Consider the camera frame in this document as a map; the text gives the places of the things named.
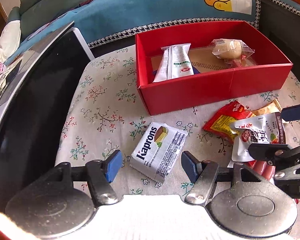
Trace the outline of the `white duck snack pouch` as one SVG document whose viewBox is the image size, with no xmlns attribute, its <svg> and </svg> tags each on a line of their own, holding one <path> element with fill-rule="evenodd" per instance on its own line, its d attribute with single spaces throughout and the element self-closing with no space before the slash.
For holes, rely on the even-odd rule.
<svg viewBox="0 0 300 240">
<path fill-rule="evenodd" d="M 238 132 L 234 139 L 231 159 L 234 162 L 248 162 L 253 158 L 248 148 L 252 143 L 285 144 L 286 135 L 281 113 L 268 113 L 230 123 L 230 128 Z"/>
</svg>

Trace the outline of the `blue snack packet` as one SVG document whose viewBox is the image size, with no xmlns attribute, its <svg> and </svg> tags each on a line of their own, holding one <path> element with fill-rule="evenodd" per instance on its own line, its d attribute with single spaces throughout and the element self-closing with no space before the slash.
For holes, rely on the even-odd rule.
<svg viewBox="0 0 300 240">
<path fill-rule="evenodd" d="M 200 74 L 200 72 L 195 67 L 192 67 L 192 68 L 193 68 L 193 73 L 194 74 Z M 154 70 L 153 75 L 156 75 L 156 74 L 157 74 L 157 70 Z"/>
</svg>

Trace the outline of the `black glossy coffee table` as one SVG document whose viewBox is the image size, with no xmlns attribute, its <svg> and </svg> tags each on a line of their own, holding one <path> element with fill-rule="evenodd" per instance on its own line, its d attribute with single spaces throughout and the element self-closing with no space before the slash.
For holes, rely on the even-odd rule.
<svg viewBox="0 0 300 240">
<path fill-rule="evenodd" d="M 81 32 L 68 23 L 14 60 L 0 98 L 0 212 L 54 167 L 72 98 L 92 59 Z"/>
</svg>

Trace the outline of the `vacuum packed pink sausages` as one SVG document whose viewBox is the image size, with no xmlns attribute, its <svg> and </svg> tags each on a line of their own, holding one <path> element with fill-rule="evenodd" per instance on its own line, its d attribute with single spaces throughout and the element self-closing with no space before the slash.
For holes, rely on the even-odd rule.
<svg viewBox="0 0 300 240">
<path fill-rule="evenodd" d="M 266 161 L 252 160 L 248 162 L 243 162 L 243 164 L 250 169 L 254 170 L 256 173 L 261 175 L 264 179 L 268 181 L 273 180 L 275 174 L 275 167 L 267 164 Z M 260 180 L 251 174 L 247 170 L 243 170 L 241 173 L 241 178 L 243 182 L 259 182 Z"/>
</svg>

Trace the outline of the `red yellow snack packet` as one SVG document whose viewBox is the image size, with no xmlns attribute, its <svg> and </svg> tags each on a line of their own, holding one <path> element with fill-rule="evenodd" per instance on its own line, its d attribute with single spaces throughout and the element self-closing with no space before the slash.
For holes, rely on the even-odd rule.
<svg viewBox="0 0 300 240">
<path fill-rule="evenodd" d="M 238 133 L 230 128 L 230 124 L 254 116 L 251 110 L 234 100 L 220 108 L 203 126 L 203 130 L 214 133 L 233 144 Z"/>
</svg>

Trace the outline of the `red mooncake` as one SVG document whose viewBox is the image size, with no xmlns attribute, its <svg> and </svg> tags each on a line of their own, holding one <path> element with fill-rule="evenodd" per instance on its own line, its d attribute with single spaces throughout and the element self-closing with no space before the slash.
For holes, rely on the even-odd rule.
<svg viewBox="0 0 300 240">
<path fill-rule="evenodd" d="M 229 68 L 250 67 L 257 65 L 256 61 L 252 57 L 247 59 L 226 59 L 224 61 Z"/>
</svg>

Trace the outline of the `gold foil snack packet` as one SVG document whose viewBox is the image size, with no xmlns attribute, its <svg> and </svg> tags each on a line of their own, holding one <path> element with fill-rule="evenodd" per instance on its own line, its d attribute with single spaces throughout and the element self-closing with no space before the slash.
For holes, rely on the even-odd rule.
<svg viewBox="0 0 300 240">
<path fill-rule="evenodd" d="M 270 103 L 266 104 L 265 106 L 252 110 L 252 113 L 256 116 L 269 114 L 269 113 L 276 113 L 282 111 L 282 107 L 277 99 L 272 100 Z"/>
</svg>

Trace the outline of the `floral tablecloth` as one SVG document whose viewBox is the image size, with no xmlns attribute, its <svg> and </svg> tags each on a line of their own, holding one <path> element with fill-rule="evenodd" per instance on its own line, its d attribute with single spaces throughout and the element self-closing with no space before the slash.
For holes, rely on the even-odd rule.
<svg viewBox="0 0 300 240">
<path fill-rule="evenodd" d="M 100 208 L 74 239 L 234 239 L 205 209 L 184 203 L 192 188 L 177 161 L 164 183 L 157 183 L 130 166 L 131 155 L 152 122 L 187 133 L 184 150 L 197 159 L 228 165 L 232 145 L 203 130 L 225 101 L 151 116 L 136 87 L 135 48 L 130 46 L 91 61 L 72 98 L 59 141 L 56 163 L 83 166 L 106 159 L 115 150 L 122 167 L 111 187 L 119 203 Z"/>
</svg>

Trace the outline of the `Kaprons wafer packet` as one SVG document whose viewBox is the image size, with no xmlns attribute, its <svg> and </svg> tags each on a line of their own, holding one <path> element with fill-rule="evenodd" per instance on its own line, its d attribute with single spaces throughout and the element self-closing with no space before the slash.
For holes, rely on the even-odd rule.
<svg viewBox="0 0 300 240">
<path fill-rule="evenodd" d="M 164 183 L 187 136 L 187 131 L 151 122 L 131 155 L 130 166 L 148 178 Z"/>
</svg>

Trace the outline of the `white long snack packet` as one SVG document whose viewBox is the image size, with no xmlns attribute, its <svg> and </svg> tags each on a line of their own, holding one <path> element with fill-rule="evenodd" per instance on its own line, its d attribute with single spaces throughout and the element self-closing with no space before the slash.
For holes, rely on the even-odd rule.
<svg viewBox="0 0 300 240">
<path fill-rule="evenodd" d="M 163 56 L 153 82 L 194 75 L 188 55 L 190 46 L 190 43 L 184 43 L 161 47 Z"/>
</svg>

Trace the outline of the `red cardboard box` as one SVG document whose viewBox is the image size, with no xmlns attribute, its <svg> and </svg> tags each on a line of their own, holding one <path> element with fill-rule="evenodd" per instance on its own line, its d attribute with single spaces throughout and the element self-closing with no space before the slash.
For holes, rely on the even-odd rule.
<svg viewBox="0 0 300 240">
<path fill-rule="evenodd" d="M 237 39 L 255 52 L 230 67 L 212 53 L 217 38 Z M 194 74 L 155 82 L 162 48 L 190 44 Z M 291 61 L 261 32 L 244 21 L 217 21 L 175 25 L 135 37 L 137 89 L 150 115 L 280 89 Z"/>
</svg>

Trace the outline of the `round pastry clear wrapper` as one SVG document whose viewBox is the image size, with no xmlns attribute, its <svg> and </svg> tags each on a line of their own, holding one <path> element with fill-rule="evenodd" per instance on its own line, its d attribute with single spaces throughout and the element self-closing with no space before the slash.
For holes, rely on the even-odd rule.
<svg viewBox="0 0 300 240">
<path fill-rule="evenodd" d="M 242 40 L 219 38 L 211 42 L 212 54 L 223 60 L 246 60 L 255 53 Z"/>
</svg>

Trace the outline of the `blue lion sofa cover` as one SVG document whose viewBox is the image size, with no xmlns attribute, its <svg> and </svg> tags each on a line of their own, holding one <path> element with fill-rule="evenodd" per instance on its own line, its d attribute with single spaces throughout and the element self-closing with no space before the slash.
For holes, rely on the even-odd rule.
<svg viewBox="0 0 300 240">
<path fill-rule="evenodd" d="M 81 30 L 90 47 L 142 31 L 201 21 L 239 20 L 257 27 L 262 1 L 300 16 L 300 5 L 291 0 L 91 0 L 36 30 L 20 22 L 21 43 L 28 46 L 69 22 Z"/>
</svg>

